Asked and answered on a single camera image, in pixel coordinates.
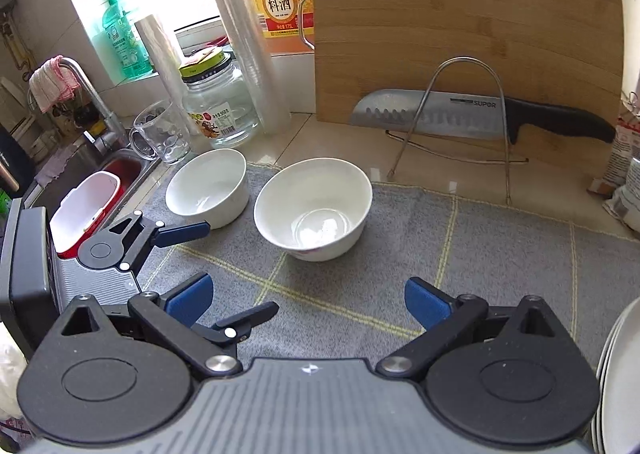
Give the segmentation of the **white plate with fruit print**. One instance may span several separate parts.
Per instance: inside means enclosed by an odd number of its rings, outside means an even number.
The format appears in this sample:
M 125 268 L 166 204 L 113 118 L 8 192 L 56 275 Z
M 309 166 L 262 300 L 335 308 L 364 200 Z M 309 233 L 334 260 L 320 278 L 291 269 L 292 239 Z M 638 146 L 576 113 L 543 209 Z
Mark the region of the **white plate with fruit print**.
M 597 368 L 600 403 L 590 427 L 596 453 L 639 452 L 639 299 L 623 310 Z

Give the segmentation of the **white bowl floral print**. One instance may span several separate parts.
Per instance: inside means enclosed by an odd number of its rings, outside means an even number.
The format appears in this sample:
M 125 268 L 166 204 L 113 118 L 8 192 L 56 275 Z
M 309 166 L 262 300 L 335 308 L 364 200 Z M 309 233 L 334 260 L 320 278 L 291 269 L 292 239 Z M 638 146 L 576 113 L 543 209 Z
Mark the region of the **white bowl floral print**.
M 346 160 L 296 162 L 260 190 L 254 222 L 260 235 L 294 258 L 341 257 L 360 239 L 373 200 L 369 177 Z

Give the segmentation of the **steel kitchen sink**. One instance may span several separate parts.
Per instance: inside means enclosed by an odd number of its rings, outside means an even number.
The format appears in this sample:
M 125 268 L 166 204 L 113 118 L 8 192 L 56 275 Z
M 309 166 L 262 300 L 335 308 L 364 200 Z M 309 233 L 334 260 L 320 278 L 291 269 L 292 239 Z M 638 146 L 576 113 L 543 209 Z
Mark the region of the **steel kitchen sink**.
M 122 206 L 126 205 L 137 188 L 140 188 L 159 164 L 158 159 L 151 162 L 141 158 L 131 148 L 121 148 L 105 157 L 96 159 L 96 154 L 91 151 L 91 146 L 81 143 L 78 150 L 73 152 L 70 160 L 63 166 L 62 174 L 51 180 L 46 186 L 35 182 L 23 197 L 23 205 L 26 208 L 44 207 L 47 209 L 47 214 L 52 216 L 60 206 L 62 199 L 72 188 L 76 188 L 90 174 L 98 170 L 107 170 L 119 176 L 125 188 L 125 193 L 107 215 L 108 220 L 113 220 L 115 214 L 122 209 Z

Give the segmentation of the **red white plastic basin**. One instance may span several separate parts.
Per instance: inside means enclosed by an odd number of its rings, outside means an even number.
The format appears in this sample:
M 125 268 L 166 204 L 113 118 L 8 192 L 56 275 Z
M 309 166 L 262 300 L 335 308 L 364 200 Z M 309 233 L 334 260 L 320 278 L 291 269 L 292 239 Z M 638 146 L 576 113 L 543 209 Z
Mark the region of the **red white plastic basin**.
M 124 198 L 142 169 L 135 159 L 116 158 L 70 190 L 50 219 L 54 249 L 60 258 L 77 256 L 80 245 Z

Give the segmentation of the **white bowl plain back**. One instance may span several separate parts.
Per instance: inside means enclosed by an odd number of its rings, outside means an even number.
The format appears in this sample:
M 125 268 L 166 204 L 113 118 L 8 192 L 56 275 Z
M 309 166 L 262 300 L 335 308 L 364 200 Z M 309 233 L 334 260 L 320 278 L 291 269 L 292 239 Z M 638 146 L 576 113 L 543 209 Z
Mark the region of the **white bowl plain back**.
M 239 218 L 249 200 L 247 161 L 232 148 L 190 160 L 172 177 L 165 194 L 166 206 L 173 214 L 204 220 L 212 230 Z

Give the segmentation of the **metal sink faucet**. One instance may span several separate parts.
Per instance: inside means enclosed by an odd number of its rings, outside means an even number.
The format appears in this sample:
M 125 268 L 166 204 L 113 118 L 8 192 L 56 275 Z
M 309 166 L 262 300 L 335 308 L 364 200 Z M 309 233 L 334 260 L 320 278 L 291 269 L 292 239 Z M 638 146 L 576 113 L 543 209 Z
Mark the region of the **metal sink faucet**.
M 111 140 L 109 140 L 107 144 L 105 144 L 105 146 L 107 148 L 110 148 L 111 150 L 120 150 L 121 148 L 126 148 L 129 145 L 129 136 L 127 136 L 124 125 L 122 124 L 118 116 L 103 101 L 102 96 L 100 96 L 99 92 L 96 91 L 96 88 L 94 88 L 93 83 L 88 78 L 87 74 L 82 69 L 80 64 L 73 58 L 63 56 L 61 65 L 68 68 L 80 83 L 80 88 L 75 91 L 74 97 L 76 96 L 76 93 L 78 91 L 85 93 L 89 97 L 93 107 L 98 111 L 99 116 L 106 127 L 107 134 L 111 137 Z M 34 97 L 32 96 L 32 92 L 30 92 L 29 90 L 29 78 L 33 73 L 34 72 L 30 74 L 27 81 L 27 99 L 34 103 L 34 107 L 32 109 L 35 111 L 35 113 L 40 117 L 46 118 L 50 122 L 52 120 L 53 109 L 56 106 L 60 106 L 67 101 L 55 104 L 55 106 L 52 107 L 46 114 L 41 113 Z

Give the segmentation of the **clear glass mug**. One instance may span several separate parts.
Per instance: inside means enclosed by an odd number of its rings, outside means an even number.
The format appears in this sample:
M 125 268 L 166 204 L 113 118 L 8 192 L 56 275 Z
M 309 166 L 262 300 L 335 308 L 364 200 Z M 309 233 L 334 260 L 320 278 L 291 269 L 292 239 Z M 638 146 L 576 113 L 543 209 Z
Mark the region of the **clear glass mug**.
M 160 159 L 175 165 L 191 151 L 189 131 L 178 106 L 171 100 L 155 102 L 134 118 L 130 129 L 131 148 L 143 159 Z

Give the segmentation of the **grey checked dish mat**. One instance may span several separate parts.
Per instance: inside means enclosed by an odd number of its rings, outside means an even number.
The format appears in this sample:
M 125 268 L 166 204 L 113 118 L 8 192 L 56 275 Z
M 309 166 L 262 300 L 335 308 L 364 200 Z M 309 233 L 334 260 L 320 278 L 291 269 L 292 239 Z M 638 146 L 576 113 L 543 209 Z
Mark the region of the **grey checked dish mat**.
M 215 284 L 203 324 L 265 301 L 279 305 L 242 344 L 243 360 L 381 359 L 420 334 L 404 304 L 405 282 L 418 276 L 497 306 L 541 296 L 595 363 L 616 318 L 639 295 L 639 245 L 515 209 L 379 184 L 360 239 L 340 258 L 293 258 L 264 240 L 245 211 L 202 240 L 152 252 L 139 281 L 164 292 L 198 271 Z

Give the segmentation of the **glass jar green lid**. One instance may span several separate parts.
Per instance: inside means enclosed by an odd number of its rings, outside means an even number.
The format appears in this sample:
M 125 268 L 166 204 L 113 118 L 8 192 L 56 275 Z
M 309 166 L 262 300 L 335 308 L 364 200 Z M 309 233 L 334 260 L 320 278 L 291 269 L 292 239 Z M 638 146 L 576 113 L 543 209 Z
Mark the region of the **glass jar green lid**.
M 237 148 L 260 122 L 242 70 L 231 53 L 209 47 L 191 55 L 179 73 L 182 107 L 213 148 Z

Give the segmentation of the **pink cloth on faucet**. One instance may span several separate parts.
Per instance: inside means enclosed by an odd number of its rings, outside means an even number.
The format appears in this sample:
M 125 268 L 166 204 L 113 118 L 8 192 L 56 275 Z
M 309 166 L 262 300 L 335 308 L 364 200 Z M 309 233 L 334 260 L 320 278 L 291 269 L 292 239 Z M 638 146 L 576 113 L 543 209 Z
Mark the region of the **pink cloth on faucet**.
M 80 88 L 75 75 L 61 65 L 62 59 L 62 55 L 49 58 L 29 78 L 29 90 L 43 114 L 55 104 L 73 99 Z

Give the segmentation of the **green dish soap bottle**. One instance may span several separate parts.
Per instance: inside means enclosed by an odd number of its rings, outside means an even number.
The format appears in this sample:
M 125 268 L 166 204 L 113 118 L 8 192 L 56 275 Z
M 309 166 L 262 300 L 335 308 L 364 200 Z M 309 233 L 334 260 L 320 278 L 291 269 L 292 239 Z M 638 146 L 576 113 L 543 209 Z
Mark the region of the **green dish soap bottle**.
M 149 53 L 130 23 L 122 0 L 106 0 L 101 24 L 127 79 L 136 79 L 152 72 Z

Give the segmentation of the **plastic wrap roll thin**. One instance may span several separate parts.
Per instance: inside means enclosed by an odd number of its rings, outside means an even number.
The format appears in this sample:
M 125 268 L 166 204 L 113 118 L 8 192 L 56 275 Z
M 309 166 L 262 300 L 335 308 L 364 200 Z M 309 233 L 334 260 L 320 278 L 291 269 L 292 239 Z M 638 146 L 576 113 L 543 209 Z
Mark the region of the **plastic wrap roll thin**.
M 186 85 L 180 75 L 180 67 L 184 58 L 177 36 L 153 14 L 140 18 L 134 23 L 145 49 L 148 51 L 154 70 L 160 75 L 165 89 L 172 102 L 180 110 L 186 121 L 190 136 L 198 136 L 200 132 L 193 119 L 182 106 L 182 98 L 186 93 Z

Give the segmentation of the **white blue clipped bag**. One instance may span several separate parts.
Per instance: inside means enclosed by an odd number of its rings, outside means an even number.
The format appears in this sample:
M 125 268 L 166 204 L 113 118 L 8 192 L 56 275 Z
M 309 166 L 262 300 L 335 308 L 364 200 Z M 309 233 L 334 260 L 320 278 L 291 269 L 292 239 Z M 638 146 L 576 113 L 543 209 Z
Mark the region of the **white blue clipped bag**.
M 639 149 L 631 144 L 615 142 L 604 180 L 614 186 L 612 197 L 604 203 L 605 209 L 639 233 Z

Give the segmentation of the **plastic cup stack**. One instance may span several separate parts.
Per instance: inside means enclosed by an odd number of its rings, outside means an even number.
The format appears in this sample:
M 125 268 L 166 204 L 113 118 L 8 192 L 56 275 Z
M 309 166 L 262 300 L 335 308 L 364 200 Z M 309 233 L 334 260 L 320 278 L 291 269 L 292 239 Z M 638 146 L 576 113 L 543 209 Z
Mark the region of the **plastic cup stack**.
M 278 85 L 253 3 L 250 0 L 215 2 L 262 128 L 267 134 L 285 132 L 291 125 L 291 112 Z

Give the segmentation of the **white red salt bag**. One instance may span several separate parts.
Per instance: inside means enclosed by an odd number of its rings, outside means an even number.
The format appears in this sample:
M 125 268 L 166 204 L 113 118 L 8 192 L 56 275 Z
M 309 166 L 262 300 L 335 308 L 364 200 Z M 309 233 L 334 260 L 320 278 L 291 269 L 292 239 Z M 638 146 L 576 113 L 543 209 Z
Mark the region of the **white red salt bag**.
M 622 93 L 612 152 L 602 177 L 595 178 L 587 188 L 592 194 L 611 196 L 626 182 L 631 161 L 639 157 L 639 96 L 637 92 Z

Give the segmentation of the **bamboo cutting board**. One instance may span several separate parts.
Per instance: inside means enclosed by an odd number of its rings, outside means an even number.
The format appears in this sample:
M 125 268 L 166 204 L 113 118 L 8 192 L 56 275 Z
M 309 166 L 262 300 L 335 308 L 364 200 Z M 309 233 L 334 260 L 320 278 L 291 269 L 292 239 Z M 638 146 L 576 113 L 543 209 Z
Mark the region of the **bamboo cutting board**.
M 316 112 L 344 124 L 385 88 L 620 111 L 622 0 L 314 0 Z

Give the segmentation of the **black handled kitchen knife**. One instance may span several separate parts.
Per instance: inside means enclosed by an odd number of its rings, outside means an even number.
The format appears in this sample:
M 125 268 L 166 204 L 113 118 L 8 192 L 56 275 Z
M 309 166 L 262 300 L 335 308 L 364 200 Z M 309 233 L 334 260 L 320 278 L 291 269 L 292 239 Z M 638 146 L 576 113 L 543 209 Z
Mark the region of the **black handled kitchen knife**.
M 516 143 L 525 125 L 559 136 L 604 143 L 613 142 L 616 133 L 609 122 L 579 108 L 443 91 L 424 96 L 420 90 L 404 89 L 367 94 L 356 104 L 349 122 L 354 126 L 467 139 L 499 140 L 507 136 L 511 144 Z

